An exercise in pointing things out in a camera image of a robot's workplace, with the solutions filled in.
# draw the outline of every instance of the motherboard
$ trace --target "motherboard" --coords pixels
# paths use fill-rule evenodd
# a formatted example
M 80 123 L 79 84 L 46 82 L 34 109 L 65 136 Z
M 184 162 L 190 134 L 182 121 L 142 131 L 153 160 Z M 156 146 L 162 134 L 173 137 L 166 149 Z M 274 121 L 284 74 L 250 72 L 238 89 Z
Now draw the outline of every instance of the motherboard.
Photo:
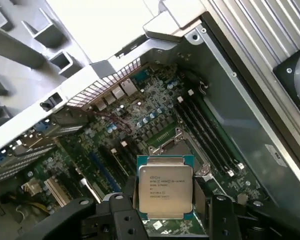
M 205 103 L 208 82 L 177 66 L 147 65 L 121 84 L 125 94 L 104 95 L 86 108 L 90 123 L 55 139 L 58 148 L 20 178 L 36 181 L 49 214 L 78 197 L 96 203 L 122 192 L 137 172 L 138 155 L 194 155 L 194 172 L 215 194 L 243 204 L 267 194 Z M 190 220 L 144 220 L 149 233 L 204 234 L 195 211 Z

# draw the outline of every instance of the intel xeon processor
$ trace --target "intel xeon processor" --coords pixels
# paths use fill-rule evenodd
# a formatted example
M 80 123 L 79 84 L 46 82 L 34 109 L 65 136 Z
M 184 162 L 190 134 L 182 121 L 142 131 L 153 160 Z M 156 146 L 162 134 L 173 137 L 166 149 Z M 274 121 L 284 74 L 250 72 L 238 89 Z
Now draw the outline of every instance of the intel xeon processor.
M 138 156 L 138 209 L 144 219 L 188 219 L 193 214 L 194 156 Z

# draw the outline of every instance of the ventilation grille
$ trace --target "ventilation grille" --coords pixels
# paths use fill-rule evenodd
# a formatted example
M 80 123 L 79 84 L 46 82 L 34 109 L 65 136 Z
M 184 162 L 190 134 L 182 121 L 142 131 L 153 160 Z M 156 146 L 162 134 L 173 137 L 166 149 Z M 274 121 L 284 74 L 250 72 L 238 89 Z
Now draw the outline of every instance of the ventilation grille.
M 85 90 L 83 90 L 75 97 L 70 99 L 67 105 L 81 108 L 84 105 L 91 103 L 96 97 L 106 92 L 115 84 L 119 83 L 121 80 L 123 80 L 133 71 L 137 70 L 139 67 L 141 67 L 141 62 L 140 58 L 137 58 L 117 73 L 99 79 L 98 81 L 87 87 Z

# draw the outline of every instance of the blue pcie slot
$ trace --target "blue pcie slot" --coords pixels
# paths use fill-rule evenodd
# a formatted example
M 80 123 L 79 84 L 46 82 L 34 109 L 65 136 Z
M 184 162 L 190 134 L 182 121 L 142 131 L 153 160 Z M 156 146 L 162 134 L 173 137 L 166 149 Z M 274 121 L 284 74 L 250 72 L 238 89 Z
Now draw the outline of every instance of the blue pcie slot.
M 92 159 L 92 161 L 95 163 L 95 165 L 99 168 L 99 170 L 102 172 L 102 174 L 105 176 L 105 178 L 108 180 L 108 182 L 110 183 L 110 185 L 113 188 L 113 190 L 115 192 L 117 192 L 117 193 L 120 193 L 121 192 L 121 188 L 116 183 L 116 181 L 114 180 L 114 178 L 110 175 L 110 173 L 105 168 L 105 166 L 102 164 L 102 162 L 100 161 L 100 159 L 96 156 L 96 154 L 94 152 L 90 152 L 89 156 Z

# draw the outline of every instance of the sticker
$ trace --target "sticker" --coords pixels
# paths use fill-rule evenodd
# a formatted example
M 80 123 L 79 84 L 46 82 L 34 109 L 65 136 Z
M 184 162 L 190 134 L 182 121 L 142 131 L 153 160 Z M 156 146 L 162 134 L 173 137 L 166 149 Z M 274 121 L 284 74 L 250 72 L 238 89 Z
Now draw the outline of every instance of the sticker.
M 269 145 L 269 144 L 265 144 L 266 149 L 268 149 L 268 151 L 270 152 L 270 154 L 272 155 L 272 157 L 274 158 L 274 160 L 276 161 L 277 164 L 279 164 L 282 167 L 287 167 L 285 161 L 282 159 L 282 157 L 279 155 L 279 153 L 277 152 L 277 150 L 275 149 L 274 146 Z
M 159 228 L 161 228 L 163 225 L 160 221 L 156 221 L 154 224 L 153 224 L 153 227 L 155 230 L 158 230 Z

